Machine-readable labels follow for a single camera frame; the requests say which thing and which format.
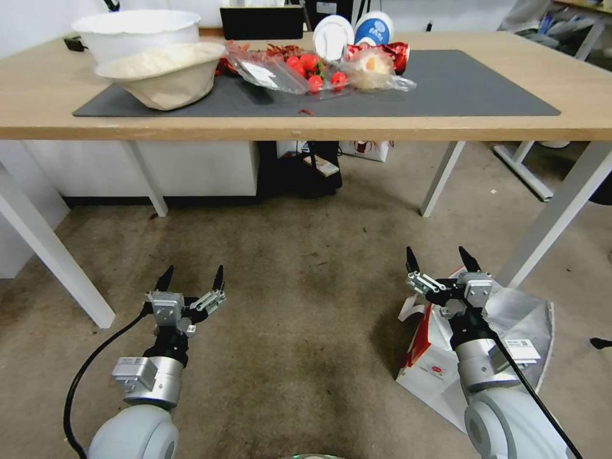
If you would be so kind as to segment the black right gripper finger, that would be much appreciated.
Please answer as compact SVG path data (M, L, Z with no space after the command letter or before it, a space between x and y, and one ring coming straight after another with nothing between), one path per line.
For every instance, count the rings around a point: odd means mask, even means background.
M446 285L433 279L420 270L414 252L410 246L405 249L405 267L407 270L406 283L417 293L441 293L448 292Z
M476 258L472 256L463 246L458 247L460 258L463 263L464 270L460 273L461 276L468 278L490 278L489 272L483 271L477 262Z

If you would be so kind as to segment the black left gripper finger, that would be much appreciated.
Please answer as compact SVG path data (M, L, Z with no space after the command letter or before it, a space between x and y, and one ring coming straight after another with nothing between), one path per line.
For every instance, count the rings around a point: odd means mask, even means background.
M224 291L224 267L219 265L212 290L200 297L193 303L193 309L198 312L205 311L207 314L212 314L226 301L226 293Z
M151 291L148 291L145 294L145 297L147 299L148 302L151 301L152 295L154 293L157 292L165 292L168 290L169 286L170 286L170 282L171 279L173 277L173 272L174 272L174 266L169 266L166 271L158 278L154 289Z

